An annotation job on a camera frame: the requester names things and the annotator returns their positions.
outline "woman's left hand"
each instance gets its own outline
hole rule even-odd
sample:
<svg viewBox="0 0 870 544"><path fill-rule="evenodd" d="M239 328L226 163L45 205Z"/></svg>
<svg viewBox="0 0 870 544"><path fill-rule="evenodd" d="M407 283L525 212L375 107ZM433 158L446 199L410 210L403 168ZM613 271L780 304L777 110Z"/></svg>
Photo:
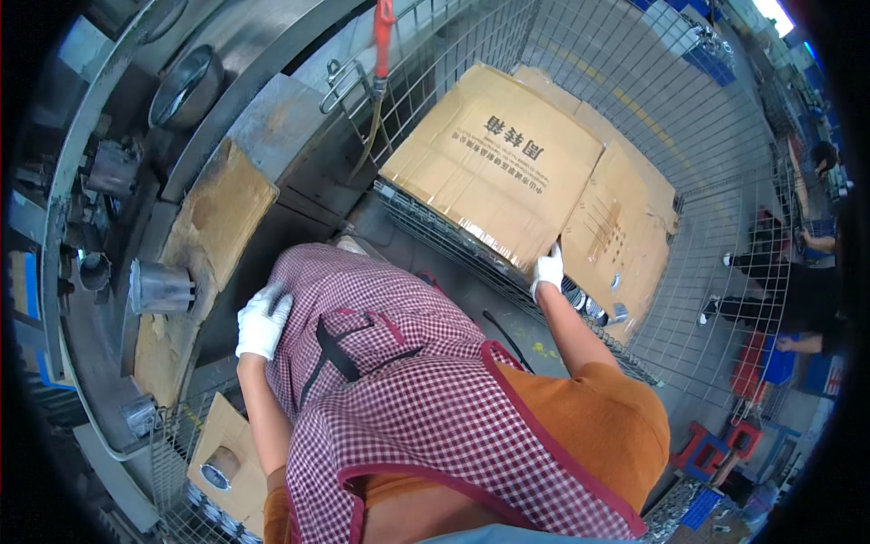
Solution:
<svg viewBox="0 0 870 544"><path fill-rule="evenodd" d="M293 295L285 294L275 305L275 299L284 288L283 282L268 285L238 311L238 346L236 357L242 353L255 353L268 360L275 359L275 348L290 317Z"/></svg>

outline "sneaker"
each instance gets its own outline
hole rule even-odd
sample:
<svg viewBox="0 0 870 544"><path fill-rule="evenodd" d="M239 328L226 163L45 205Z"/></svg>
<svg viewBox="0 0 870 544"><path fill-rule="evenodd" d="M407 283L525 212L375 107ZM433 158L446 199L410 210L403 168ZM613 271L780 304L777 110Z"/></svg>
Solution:
<svg viewBox="0 0 870 544"><path fill-rule="evenodd" d="M704 311L701 312L700 316L698 316L698 325L704 326L707 324L707 321L713 318L714 315L719 313L719 303L721 303L722 298L718 295L710 295L710 301L707 302Z"/></svg>

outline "white work glove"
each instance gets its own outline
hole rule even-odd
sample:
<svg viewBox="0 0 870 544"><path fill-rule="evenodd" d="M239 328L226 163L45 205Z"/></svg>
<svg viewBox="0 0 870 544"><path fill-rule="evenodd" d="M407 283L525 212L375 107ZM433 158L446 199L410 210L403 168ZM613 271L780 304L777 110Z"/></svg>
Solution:
<svg viewBox="0 0 870 544"><path fill-rule="evenodd" d="M238 311L236 357L242 353L255 353L268 360L275 359L275 348L293 307L293 295L289 293L275 305L275 299L283 288L284 282L279 281L260 289L248 305Z"/></svg>
<svg viewBox="0 0 870 544"><path fill-rule="evenodd" d="M559 242L553 242L550 248L550 257L538 257L538 262L535 263L535 273L532 281L532 300L538 304L538 283L547 281L552 283L562 292L562 278L565 276L565 265L562 263L562 249L559 247Z"/></svg>

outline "metal wire basket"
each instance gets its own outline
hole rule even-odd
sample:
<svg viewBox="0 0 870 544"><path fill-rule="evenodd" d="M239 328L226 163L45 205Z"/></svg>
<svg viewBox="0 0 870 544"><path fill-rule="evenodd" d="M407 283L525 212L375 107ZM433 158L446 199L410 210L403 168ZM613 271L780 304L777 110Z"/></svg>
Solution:
<svg viewBox="0 0 870 544"><path fill-rule="evenodd" d="M778 333L782 304L774 302L785 297L788 269L750 280L724 266L722 256L786 259L793 225L800 225L794 185L804 167L795 168L787 151L784 136L794 127L778 124L776 136L771 130L746 75L748 62L735 55L732 71L684 39L687 23L675 11L644 12L625 0L426 0L397 5L396 12L371 159L383 165L475 62L508 73L519 64L547 71L619 129L679 197L679 231L652 308L628 346L608 345L627 372L647 383L724 409L748 398L738 417L760 410L763 379L747 394L734 391L732 377L747 364L740 354L751 331ZM332 93L325 99L325 110L341 107L364 141L371 65L371 48L332 61ZM740 71L743 78L735 76ZM524 280L481 251L469 233L385 180L376 187L397 225L539 315ZM760 221L762 211L773 219ZM733 295L741 301L739 314L722 312L700 326L711 295ZM758 315L742 319L754 300L762 302ZM599 334L606 338L606 327ZM756 366L761 376L764 361Z"/></svg>
<svg viewBox="0 0 870 544"><path fill-rule="evenodd" d="M160 424L151 432L154 504L167 541L257 544L259 540L204 497L188 480L187 468L217 393L240 399L236 379L162 409Z"/></svg>

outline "checkered apron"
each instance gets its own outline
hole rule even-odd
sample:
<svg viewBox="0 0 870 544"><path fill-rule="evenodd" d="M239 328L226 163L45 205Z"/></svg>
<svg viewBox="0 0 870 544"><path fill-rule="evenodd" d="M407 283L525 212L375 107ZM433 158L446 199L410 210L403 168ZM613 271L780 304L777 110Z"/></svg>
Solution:
<svg viewBox="0 0 870 544"><path fill-rule="evenodd" d="M433 480L520 527L643 533L631 507L567 455L496 366L519 363L439 291L320 244L285 252L277 280L295 297L267 367L294 423L294 542L359 542L358 476L377 473Z"/></svg>

